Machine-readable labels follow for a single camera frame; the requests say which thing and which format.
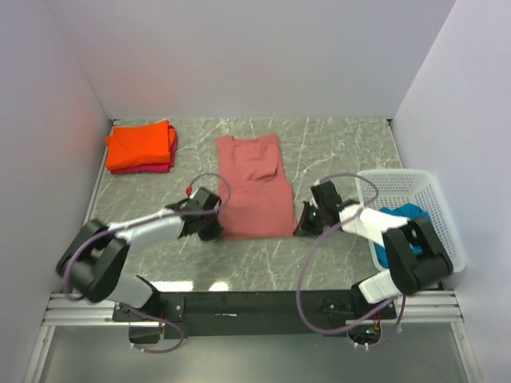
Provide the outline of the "salmon pink t shirt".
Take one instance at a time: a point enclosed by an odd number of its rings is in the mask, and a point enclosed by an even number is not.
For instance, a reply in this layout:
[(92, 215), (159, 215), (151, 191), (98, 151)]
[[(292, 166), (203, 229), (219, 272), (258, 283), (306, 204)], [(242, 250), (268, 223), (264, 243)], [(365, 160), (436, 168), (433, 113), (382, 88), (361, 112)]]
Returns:
[(216, 138), (223, 239), (292, 237), (297, 226), (291, 183), (285, 175), (276, 133), (250, 140)]

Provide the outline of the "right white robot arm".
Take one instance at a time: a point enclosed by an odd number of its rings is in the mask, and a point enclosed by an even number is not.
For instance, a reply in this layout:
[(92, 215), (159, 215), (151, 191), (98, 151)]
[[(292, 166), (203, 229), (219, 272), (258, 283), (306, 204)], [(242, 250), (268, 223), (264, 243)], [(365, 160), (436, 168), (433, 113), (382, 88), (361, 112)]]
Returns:
[(411, 219), (368, 208), (356, 200), (343, 200), (330, 180), (316, 182), (311, 194), (295, 235), (322, 235), (333, 227), (367, 239), (386, 253), (387, 267), (355, 284), (357, 294), (350, 302), (357, 317), (369, 318), (379, 302), (413, 295), (454, 272), (446, 249), (426, 217)]

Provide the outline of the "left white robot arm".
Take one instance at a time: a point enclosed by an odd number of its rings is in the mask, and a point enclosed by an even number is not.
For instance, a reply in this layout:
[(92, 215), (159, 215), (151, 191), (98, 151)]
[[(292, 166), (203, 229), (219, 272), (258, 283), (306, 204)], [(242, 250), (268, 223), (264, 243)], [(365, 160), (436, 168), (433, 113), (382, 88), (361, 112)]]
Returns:
[(123, 275), (129, 255), (159, 242), (198, 235), (218, 239), (222, 232), (217, 209), (222, 200), (206, 188), (159, 211), (121, 223), (93, 219), (77, 233), (56, 265), (65, 291), (77, 290), (89, 302), (117, 301), (131, 306), (143, 321), (157, 316), (158, 290), (140, 276)]

